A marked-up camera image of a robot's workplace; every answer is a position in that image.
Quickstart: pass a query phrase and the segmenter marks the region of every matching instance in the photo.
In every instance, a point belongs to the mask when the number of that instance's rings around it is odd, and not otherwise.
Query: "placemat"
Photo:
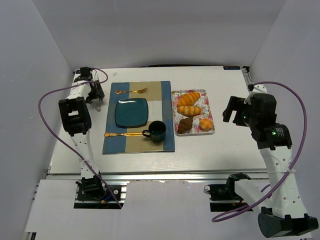
[[[121,93],[115,91],[134,91],[148,88],[146,93]],[[144,98],[148,103],[148,122],[142,127],[122,128],[116,125],[115,110],[118,100]],[[175,136],[173,127],[171,84],[170,81],[114,82],[111,84],[108,114],[105,132],[134,133],[148,129],[153,121],[163,121],[166,125],[166,137],[163,142],[155,143],[145,136],[105,137],[102,154],[174,152]]]

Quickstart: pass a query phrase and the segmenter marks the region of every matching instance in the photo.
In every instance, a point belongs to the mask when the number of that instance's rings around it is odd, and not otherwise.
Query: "dark teal plate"
[[[139,127],[147,124],[148,103],[145,98],[122,99],[115,106],[115,123],[119,127]]]

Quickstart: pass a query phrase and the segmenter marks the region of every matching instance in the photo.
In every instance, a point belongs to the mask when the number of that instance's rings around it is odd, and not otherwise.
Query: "gold fork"
[[[107,137],[115,137],[115,136],[142,136],[142,132],[128,132],[128,133],[110,133],[106,132],[104,136]]]
[[[148,88],[144,88],[138,91],[115,91],[116,94],[124,94],[124,93],[137,93],[137,94],[144,94],[146,91],[148,91]]]

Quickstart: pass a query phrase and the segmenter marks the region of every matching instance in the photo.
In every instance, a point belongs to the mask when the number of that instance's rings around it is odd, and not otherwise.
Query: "dark brown pastry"
[[[178,130],[176,132],[178,134],[183,134],[187,131],[190,131],[190,129],[192,128],[193,121],[194,121],[194,118],[192,116],[181,119],[179,122]]]

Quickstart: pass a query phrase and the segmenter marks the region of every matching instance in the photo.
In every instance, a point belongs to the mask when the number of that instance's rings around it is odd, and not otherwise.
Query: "gold knife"
[[[106,132],[104,136],[107,137],[115,137],[115,136],[142,136],[142,132],[128,132],[128,133],[110,133]]]

